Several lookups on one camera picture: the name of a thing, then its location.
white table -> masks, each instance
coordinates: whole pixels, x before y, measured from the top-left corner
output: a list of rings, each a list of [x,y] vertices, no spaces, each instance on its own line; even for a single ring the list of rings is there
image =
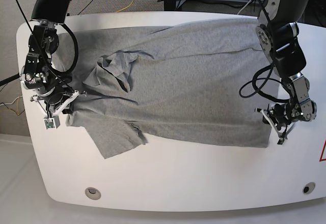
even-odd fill
[[[71,16],[73,32],[130,26],[177,25],[239,18],[215,13],[138,12]],[[284,145],[274,132],[266,149],[222,147],[145,135],[148,144],[103,159],[84,128],[46,130],[43,115],[22,88],[31,138],[48,194],[56,201],[125,210],[215,211],[287,204],[326,196],[326,161],[320,161],[326,132],[326,29],[299,24],[307,59],[304,75],[317,103],[317,119],[297,123]],[[61,27],[58,33],[65,32]],[[17,32],[19,68],[28,52],[29,30]],[[279,97],[285,96],[282,89]],[[316,188],[303,194],[303,187]],[[91,200],[85,189],[101,192]]]

red warning label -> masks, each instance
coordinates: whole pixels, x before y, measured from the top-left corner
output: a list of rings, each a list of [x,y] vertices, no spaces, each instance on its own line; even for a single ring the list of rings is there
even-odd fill
[[[324,143],[324,147],[322,149],[322,153],[321,153],[321,156],[320,156],[320,160],[319,161],[326,161],[326,152],[325,152],[325,147],[326,147],[326,141]]]

gray t-shirt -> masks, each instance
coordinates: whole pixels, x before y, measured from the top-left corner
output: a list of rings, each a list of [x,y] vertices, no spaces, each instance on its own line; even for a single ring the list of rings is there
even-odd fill
[[[268,65],[257,24],[243,18],[76,33],[79,59],[71,85],[88,95],[75,100],[67,125],[85,127],[104,158],[143,144],[142,132],[267,147],[270,126],[254,109],[267,108],[268,100],[238,94]],[[56,67],[69,68],[73,44],[68,34],[60,35],[56,55]],[[264,91],[275,96],[277,88],[268,82]]]

metal bolt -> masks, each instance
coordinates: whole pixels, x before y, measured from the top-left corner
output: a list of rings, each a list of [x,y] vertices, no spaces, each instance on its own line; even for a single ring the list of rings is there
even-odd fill
[[[25,79],[30,81],[32,79],[31,74],[29,74],[29,73],[25,74]]]

circular hole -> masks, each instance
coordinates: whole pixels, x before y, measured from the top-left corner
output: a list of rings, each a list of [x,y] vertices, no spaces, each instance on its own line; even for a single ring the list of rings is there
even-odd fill
[[[85,189],[85,194],[88,198],[92,200],[98,200],[101,198],[101,193],[94,187],[88,187]]]
[[[88,189],[88,192],[90,192],[91,194],[96,194],[96,190],[93,188]]]
[[[304,193],[307,193],[309,191],[309,187],[304,188]]]
[[[310,194],[312,191],[315,189],[316,183],[314,182],[309,182],[302,190],[304,194]]]

